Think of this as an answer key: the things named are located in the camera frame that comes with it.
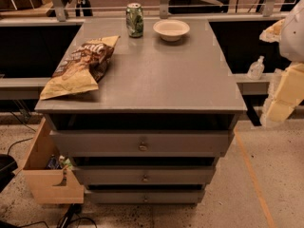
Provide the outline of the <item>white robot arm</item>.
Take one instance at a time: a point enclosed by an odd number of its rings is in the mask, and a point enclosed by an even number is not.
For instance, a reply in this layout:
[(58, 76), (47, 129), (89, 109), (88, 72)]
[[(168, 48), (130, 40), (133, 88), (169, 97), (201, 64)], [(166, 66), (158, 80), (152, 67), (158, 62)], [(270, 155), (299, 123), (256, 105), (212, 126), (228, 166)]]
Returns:
[(284, 70), (277, 68), (269, 83), (260, 122), (270, 127), (283, 123), (304, 100), (304, 0), (265, 29), (259, 39), (278, 41), (280, 55), (291, 62)]

